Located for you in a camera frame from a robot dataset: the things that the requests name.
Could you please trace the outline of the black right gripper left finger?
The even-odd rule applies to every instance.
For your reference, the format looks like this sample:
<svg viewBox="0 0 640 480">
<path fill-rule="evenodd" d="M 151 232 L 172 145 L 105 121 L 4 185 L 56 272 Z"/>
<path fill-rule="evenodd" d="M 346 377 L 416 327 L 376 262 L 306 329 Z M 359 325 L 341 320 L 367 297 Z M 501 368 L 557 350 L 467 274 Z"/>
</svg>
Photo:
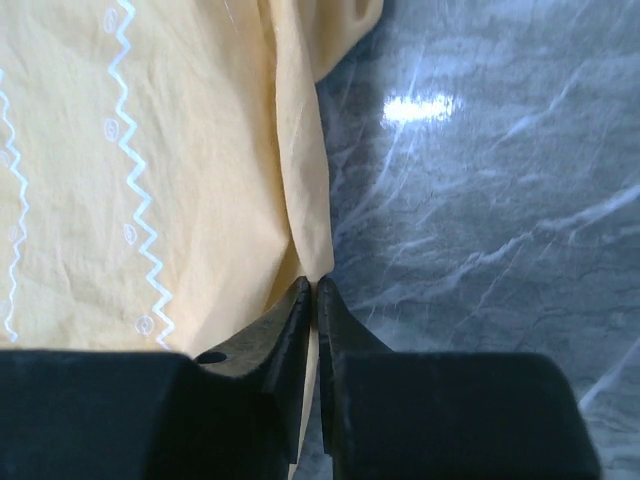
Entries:
<svg viewBox="0 0 640 480">
<path fill-rule="evenodd" d="M 5 350 L 5 479 L 284 479 L 297 461 L 311 287 L 191 358 Z"/>
</svg>

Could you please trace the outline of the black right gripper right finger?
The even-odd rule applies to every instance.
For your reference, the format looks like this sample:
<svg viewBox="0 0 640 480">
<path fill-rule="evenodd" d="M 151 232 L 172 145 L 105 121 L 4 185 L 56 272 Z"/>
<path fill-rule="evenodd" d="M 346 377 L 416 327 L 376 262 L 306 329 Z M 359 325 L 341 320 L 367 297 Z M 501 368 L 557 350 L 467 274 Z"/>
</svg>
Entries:
<svg viewBox="0 0 640 480">
<path fill-rule="evenodd" d="M 318 285 L 323 444 L 337 479 L 596 479 L 571 386 L 535 353 L 397 352 Z"/>
</svg>

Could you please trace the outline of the yellow and blue pillowcase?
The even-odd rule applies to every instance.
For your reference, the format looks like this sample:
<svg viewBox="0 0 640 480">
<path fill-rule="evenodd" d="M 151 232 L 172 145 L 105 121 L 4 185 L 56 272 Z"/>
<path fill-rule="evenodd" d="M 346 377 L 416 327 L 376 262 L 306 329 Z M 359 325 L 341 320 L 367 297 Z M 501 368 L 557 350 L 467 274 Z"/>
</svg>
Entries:
<svg viewBox="0 0 640 480">
<path fill-rule="evenodd" d="M 5 1 L 1 343 L 196 355 L 333 267 L 316 85 L 379 1 Z"/>
</svg>

